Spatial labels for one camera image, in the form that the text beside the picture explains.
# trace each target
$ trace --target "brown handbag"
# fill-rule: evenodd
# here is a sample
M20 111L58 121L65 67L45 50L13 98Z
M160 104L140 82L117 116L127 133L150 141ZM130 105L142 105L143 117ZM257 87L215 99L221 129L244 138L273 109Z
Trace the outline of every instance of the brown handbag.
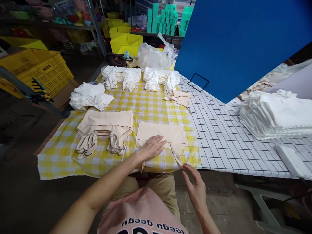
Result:
M110 66L115 67L128 67L127 62L132 62L133 58L130 57L130 59L125 59L124 54L114 54L114 53L108 53L106 55L108 64Z

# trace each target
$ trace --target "blue panel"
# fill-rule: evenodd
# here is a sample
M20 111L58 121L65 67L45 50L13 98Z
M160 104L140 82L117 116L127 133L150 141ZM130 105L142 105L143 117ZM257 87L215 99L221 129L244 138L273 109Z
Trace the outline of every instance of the blue panel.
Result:
M228 103L311 41L312 1L197 0L175 70Z

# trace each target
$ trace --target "yellow gingham tablecloth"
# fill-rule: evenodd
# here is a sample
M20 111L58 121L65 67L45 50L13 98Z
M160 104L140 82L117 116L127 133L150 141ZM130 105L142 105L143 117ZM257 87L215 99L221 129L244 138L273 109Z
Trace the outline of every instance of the yellow gingham tablecloth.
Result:
M133 133L124 141L126 150L124 158L140 149L135 142L137 128L140 121L157 124L181 124L186 133L188 146L181 153L183 163L196 167L201 164L199 147L190 114L185 107L163 100L165 94L163 85L158 92L146 91L145 82L140 80L138 89L132 92L123 90L121 83L117 89L106 91L115 99L104 111L133 111ZM70 116L62 123L47 145L38 154L38 169L41 180L57 179L66 176L101 177L114 166L120 163L121 156L106 151L109 139L100 139L98 146L90 158L78 160L76 146L80 140L76 130L85 115L85 111L72 111ZM164 148L159 156L146 162L144 171L165 173L179 169L172 152Z

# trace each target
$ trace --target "white plastic bag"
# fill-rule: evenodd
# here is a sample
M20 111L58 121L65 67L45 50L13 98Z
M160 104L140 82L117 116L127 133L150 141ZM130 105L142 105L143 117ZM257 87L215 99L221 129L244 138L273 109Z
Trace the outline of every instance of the white plastic bag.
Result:
M160 33L158 33L157 37L165 43L163 51L148 45L146 42L139 47L137 57L142 71L146 67L169 70L173 64L176 57L176 54L173 52L174 45L165 41Z

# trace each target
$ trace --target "white grid tablecloth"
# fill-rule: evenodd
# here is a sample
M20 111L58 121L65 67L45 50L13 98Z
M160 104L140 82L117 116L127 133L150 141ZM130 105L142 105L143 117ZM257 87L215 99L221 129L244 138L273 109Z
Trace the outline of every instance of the white grid tablecloth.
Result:
M181 80L181 89L192 93L192 123L200 147L202 165L212 169L252 176L295 178L274 150L275 145L293 148L312 171L312 138L279 138L259 141L238 119L241 101L220 102L206 91L197 91Z

